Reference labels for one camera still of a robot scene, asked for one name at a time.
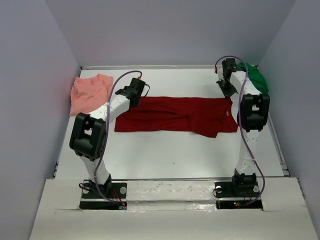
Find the red t shirt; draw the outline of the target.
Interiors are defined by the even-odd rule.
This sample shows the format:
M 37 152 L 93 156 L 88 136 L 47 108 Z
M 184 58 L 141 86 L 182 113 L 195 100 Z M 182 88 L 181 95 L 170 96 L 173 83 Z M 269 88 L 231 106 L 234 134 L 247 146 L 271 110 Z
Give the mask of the red t shirt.
M 208 138 L 235 133 L 230 98 L 146 96 L 140 105 L 121 114 L 116 132 L 192 132 Z

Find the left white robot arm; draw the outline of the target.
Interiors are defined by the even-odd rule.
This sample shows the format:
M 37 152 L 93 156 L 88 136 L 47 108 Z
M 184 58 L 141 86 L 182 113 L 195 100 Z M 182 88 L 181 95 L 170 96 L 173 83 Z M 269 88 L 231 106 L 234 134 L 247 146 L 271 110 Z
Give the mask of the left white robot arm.
M 105 167 L 103 155 L 110 123 L 131 108 L 139 106 L 146 86 L 143 80 L 132 78 L 128 86 L 117 90 L 112 99 L 108 99 L 96 110 L 76 115 L 69 147 L 80 157 L 86 167 L 87 191 L 95 191 L 103 198 L 109 194 L 112 188 L 112 177 Z

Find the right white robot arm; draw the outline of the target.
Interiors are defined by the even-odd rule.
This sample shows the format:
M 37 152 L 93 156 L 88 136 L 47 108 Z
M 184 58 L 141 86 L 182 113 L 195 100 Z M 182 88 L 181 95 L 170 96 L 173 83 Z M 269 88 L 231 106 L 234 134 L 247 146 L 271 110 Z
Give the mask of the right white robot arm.
M 257 175 L 261 174 L 255 152 L 258 138 L 268 121 L 270 96 L 258 90 L 249 78 L 249 68 L 238 66 L 238 57 L 227 55 L 219 58 L 222 67 L 214 68 L 219 85 L 225 97 L 238 94 L 237 115 L 241 135 L 239 158 L 230 181 L 215 183 L 216 198 L 250 198 L 257 200 L 264 187 L 258 186 Z

